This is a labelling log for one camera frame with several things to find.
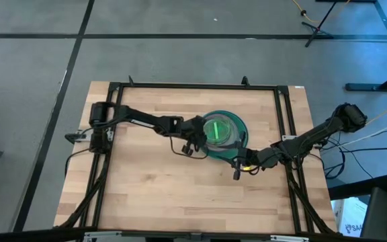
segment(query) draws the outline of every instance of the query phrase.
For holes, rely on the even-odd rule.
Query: white cable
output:
[[[365,136],[365,137],[363,137],[363,138],[359,138],[359,139],[357,139],[357,140],[350,141],[350,142],[348,142],[348,143],[344,143],[344,144],[342,144],[342,145],[340,145],[340,146],[338,146],[338,147],[341,148],[341,147],[343,147],[343,146],[353,144],[353,143],[358,142],[358,141],[360,141],[360,140],[363,140],[363,139],[369,138],[369,137],[371,137],[371,136],[374,136],[374,135],[376,135],[376,134],[378,134],[378,133],[380,133],[380,132],[383,132],[383,131],[385,131],[385,130],[387,130],[387,127],[386,127],[386,128],[383,128],[383,129],[381,129],[381,130],[379,130],[379,131],[377,131],[377,132],[375,132],[375,133],[373,133],[373,134],[370,134],[370,135],[368,135],[368,136]]]

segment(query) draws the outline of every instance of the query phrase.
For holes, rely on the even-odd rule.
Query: tripod stand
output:
[[[302,22],[301,24],[304,25],[304,26],[308,26],[310,28],[312,28],[313,30],[313,34],[311,35],[310,39],[308,39],[305,47],[309,47],[310,46],[310,43],[318,36],[319,33],[322,33],[324,34],[325,36],[322,36],[322,37],[325,37],[326,39],[332,39],[334,38],[334,36],[326,31],[323,31],[320,29],[320,27],[322,27],[323,23],[325,22],[325,20],[328,18],[328,15],[330,14],[330,12],[333,10],[335,4],[337,4],[337,2],[335,1],[333,3],[333,5],[331,6],[331,8],[328,10],[327,14],[325,15],[325,17],[322,19],[322,21],[320,22],[319,26],[313,26],[311,24],[307,24],[306,22]]]

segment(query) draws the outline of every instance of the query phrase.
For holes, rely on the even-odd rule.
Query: wooden table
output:
[[[109,82],[102,81],[91,83],[80,129],[89,127],[91,104],[105,101],[108,85]],[[289,90],[296,130],[302,134],[313,127],[306,92],[303,87],[290,86]],[[263,149],[280,140],[272,91],[126,87],[122,104],[156,116],[176,115],[185,119],[213,110],[228,110],[247,125],[249,148]],[[284,118],[286,130],[289,130],[285,112]],[[180,151],[185,141],[176,138],[174,141],[175,150]],[[88,146],[87,142],[76,143],[73,152]],[[86,152],[71,159],[55,225],[63,223],[83,199],[92,157],[92,153]],[[232,174],[233,169],[223,161],[174,155],[169,139],[148,128],[118,124],[98,227],[137,231],[294,233],[283,165],[261,171],[256,176],[242,174],[239,181],[234,181]],[[306,157],[304,174],[311,204],[336,231],[321,162]],[[93,208],[94,201],[87,225],[91,224]],[[299,201],[298,209],[303,231],[306,231]]]

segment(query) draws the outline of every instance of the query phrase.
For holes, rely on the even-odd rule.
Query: gray floor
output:
[[[299,0],[313,19],[330,3]],[[387,0],[380,0],[387,15]],[[1,32],[77,33],[86,0],[0,0]],[[87,33],[308,34],[290,0],[116,1],[97,0]],[[335,34],[387,34],[376,8],[350,3],[323,29]],[[8,231],[54,105],[74,40],[0,40],[0,232]],[[76,130],[90,81],[239,83],[304,85],[313,122],[321,123],[343,102],[374,117],[387,108],[387,93],[347,93],[346,82],[387,79],[387,41],[304,40],[84,40],[60,112],[26,229],[50,228],[63,185],[63,167],[72,145],[64,134]],[[387,116],[353,140],[387,125]],[[387,146],[387,134],[348,148]],[[357,153],[372,176],[387,174],[387,151]],[[336,151],[322,153],[327,166]],[[347,156],[338,182],[367,179]]]

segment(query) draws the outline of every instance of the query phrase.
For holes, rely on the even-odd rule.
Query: metal bracket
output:
[[[279,90],[280,93],[282,93],[283,95],[289,95],[289,88],[288,86],[284,86],[284,85],[279,85],[277,86],[277,90]]]
[[[250,86],[249,80],[247,79],[246,76],[244,76],[243,79],[241,79],[241,85],[244,85],[245,87]]]
[[[202,233],[191,233],[190,239],[193,241],[201,241],[202,240]]]
[[[306,238],[306,237],[294,237],[294,236],[283,236],[283,235],[272,235],[271,241],[308,242],[308,238]]]
[[[108,89],[110,91],[115,91],[115,90],[119,89],[119,86],[120,86],[120,83],[118,83],[118,82],[111,82],[110,85],[108,86]]]
[[[291,139],[294,139],[298,136],[296,135],[282,135],[282,141],[285,141],[285,140],[291,140]]]
[[[132,80],[131,76],[128,76],[129,78],[129,84],[131,84],[131,87],[134,87],[134,81]]]
[[[294,139],[296,137],[298,137],[298,136],[297,135],[282,135],[282,141],[292,140],[292,139]],[[316,149],[320,149],[320,148],[322,148],[322,145],[314,144],[313,147],[316,148]]]
[[[78,131],[76,131],[76,134],[81,134],[82,132],[83,132],[83,130],[78,130]],[[85,135],[84,137],[77,138],[75,141],[76,142],[90,142],[92,133],[93,133],[93,130],[88,130],[84,134]],[[107,130],[107,137],[108,137],[108,141],[112,142],[113,137],[114,137],[114,131]]]
[[[92,239],[111,237],[111,236],[122,236],[121,231],[98,231],[98,232],[89,232],[85,233],[85,239],[87,241],[92,241]]]

